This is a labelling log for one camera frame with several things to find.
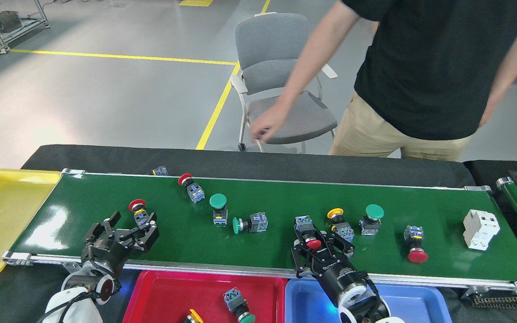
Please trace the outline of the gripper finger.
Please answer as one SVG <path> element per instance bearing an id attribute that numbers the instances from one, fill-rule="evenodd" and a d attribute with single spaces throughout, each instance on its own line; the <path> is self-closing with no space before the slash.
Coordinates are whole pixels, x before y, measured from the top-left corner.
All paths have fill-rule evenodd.
<path id="1" fill-rule="evenodd" d="M 295 276 L 297 279 L 303 278 L 303 273 L 305 271 L 310 272 L 310 276 L 312 276 L 312 278 L 320 278 L 320 274 L 312 270 L 313 257 L 319 256 L 318 251 L 306 247 L 306 245 L 300 243 L 299 239 L 295 239 L 291 253 L 293 254 L 293 262 L 296 271 Z"/>
<path id="2" fill-rule="evenodd" d="M 136 226 L 132 229 L 115 229 L 115 241 L 129 249 L 148 252 L 160 233 L 156 225 L 156 213 L 137 213 Z"/>
<path id="3" fill-rule="evenodd" d="M 351 258 L 354 255 L 354 246 L 334 232 L 324 231 L 324 266 L 336 263 L 352 266 Z"/>
<path id="4" fill-rule="evenodd" d="M 104 219 L 101 223 L 93 223 L 88 230 L 88 233 L 85 235 L 84 244 L 93 245 L 98 243 L 98 241 L 114 241 L 115 243 L 120 243 L 117 241 L 114 235 L 113 226 L 117 224 L 120 220 L 121 214 L 119 211 L 115 211 L 111 217 Z"/>

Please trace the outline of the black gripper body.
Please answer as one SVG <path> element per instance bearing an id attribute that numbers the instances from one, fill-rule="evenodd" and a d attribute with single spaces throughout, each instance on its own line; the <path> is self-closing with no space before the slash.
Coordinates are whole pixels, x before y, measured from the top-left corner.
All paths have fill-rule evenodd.
<path id="1" fill-rule="evenodd" d="M 315 260 L 315 278 L 335 307 L 341 301 L 356 299 L 367 290 L 366 271 L 358 271 L 348 261 Z"/>
<path id="2" fill-rule="evenodd" d="M 117 278 L 129 259 L 130 249 L 111 239 L 84 240 L 86 247 L 81 256 L 81 270 L 84 275 L 110 275 Z"/>

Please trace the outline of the person's right hand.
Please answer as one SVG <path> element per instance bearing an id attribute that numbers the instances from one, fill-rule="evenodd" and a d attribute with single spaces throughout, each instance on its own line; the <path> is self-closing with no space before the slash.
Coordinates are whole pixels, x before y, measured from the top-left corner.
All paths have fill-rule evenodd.
<path id="1" fill-rule="evenodd" d="M 254 122 L 251 122 L 250 132 L 252 139 L 267 143 L 285 124 L 292 105 L 274 104 L 262 113 Z"/>

